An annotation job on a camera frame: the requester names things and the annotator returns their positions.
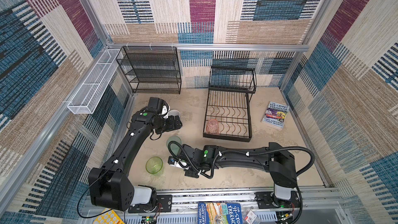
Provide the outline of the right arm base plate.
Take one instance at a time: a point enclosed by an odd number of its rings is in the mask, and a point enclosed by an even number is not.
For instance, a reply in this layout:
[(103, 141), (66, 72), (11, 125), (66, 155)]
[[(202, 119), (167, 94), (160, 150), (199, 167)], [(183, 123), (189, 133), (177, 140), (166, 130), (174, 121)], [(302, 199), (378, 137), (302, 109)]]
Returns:
[(302, 206), (301, 198), (296, 191), (291, 191), (290, 199), (278, 199), (273, 191), (264, 191), (255, 193), (255, 201), (259, 209), (271, 208), (300, 208)]

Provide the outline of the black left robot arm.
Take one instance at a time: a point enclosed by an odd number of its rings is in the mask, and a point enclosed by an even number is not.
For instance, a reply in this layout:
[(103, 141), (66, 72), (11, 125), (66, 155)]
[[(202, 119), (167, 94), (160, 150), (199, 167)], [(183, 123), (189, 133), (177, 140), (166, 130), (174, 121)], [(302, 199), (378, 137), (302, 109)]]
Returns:
[(165, 100), (151, 97), (148, 105), (132, 116), (128, 131), (119, 146), (100, 168), (91, 169), (88, 175), (92, 205), (123, 212), (132, 206), (140, 205), (147, 211), (157, 207), (156, 189), (134, 186), (128, 175), (144, 141), (155, 130), (163, 130), (169, 111), (170, 107)]

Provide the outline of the black wire dish rack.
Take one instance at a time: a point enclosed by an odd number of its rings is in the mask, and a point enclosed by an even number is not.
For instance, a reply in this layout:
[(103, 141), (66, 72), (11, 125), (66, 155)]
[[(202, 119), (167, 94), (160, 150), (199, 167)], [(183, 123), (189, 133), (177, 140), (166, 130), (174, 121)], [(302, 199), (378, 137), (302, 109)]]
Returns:
[[(248, 143), (252, 138), (250, 101), (256, 93), (254, 68), (213, 65), (210, 69), (203, 137)], [(217, 119), (219, 134), (207, 134), (207, 121)]]

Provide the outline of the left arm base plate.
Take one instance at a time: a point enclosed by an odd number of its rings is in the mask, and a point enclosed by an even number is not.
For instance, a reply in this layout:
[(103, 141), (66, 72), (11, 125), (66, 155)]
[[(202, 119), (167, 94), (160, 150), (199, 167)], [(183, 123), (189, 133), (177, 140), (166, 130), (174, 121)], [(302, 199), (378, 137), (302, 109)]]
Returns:
[(172, 195), (157, 195), (153, 213), (170, 213), (172, 211), (172, 203)]

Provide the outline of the pink translucent plastic cup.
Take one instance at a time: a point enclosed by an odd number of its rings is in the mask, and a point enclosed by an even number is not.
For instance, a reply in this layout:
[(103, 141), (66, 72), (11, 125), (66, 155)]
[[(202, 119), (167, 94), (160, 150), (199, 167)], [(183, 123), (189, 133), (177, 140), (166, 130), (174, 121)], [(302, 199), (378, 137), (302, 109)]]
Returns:
[(207, 121), (205, 131), (207, 134), (219, 134), (219, 122), (217, 119), (210, 119)]

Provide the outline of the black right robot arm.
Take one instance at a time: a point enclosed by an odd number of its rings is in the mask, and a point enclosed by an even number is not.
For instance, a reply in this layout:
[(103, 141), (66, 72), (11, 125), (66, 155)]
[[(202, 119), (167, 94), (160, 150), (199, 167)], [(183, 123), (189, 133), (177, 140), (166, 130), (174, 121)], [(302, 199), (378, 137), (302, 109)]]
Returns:
[(273, 198), (290, 201), (291, 192), (297, 187), (295, 157), (290, 152), (300, 150), (297, 146), (282, 147), (271, 142), (268, 147), (256, 149), (233, 149), (215, 145), (203, 149), (192, 148), (171, 142), (168, 164), (181, 168), (185, 176), (212, 179), (215, 170), (222, 168), (249, 168), (269, 173), (274, 182)]

